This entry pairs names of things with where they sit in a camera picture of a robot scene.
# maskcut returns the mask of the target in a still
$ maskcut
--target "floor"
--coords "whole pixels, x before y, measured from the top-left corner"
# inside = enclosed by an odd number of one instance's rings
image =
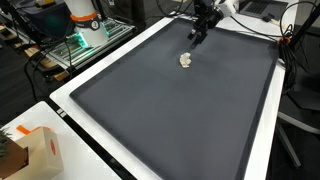
[[[144,1],[146,17],[161,15],[154,1]],[[168,11],[177,5],[177,2],[162,1],[162,6],[166,7]],[[159,18],[149,18],[147,20],[147,26],[154,24],[158,19]],[[320,70],[319,45],[320,39],[309,36],[305,38],[303,46],[309,58],[311,75],[317,75]],[[297,53],[297,56],[303,59],[301,50]],[[35,104],[31,96],[30,84],[23,73],[23,66],[26,60],[24,56],[16,54],[11,47],[4,46],[0,49],[0,127],[1,124],[6,124]],[[31,67],[28,68],[28,72],[32,73]],[[36,90],[39,99],[48,102],[49,98],[47,95],[64,84],[64,82],[56,81],[47,83],[39,74],[36,74],[35,77],[39,87],[45,91],[45,94],[41,94],[39,90]],[[309,85],[314,86],[314,82],[309,82]],[[292,166],[282,144],[275,135],[267,179],[320,179],[320,142],[318,139],[312,134],[306,133],[292,125],[284,124],[283,127],[302,162],[302,167],[297,170]]]

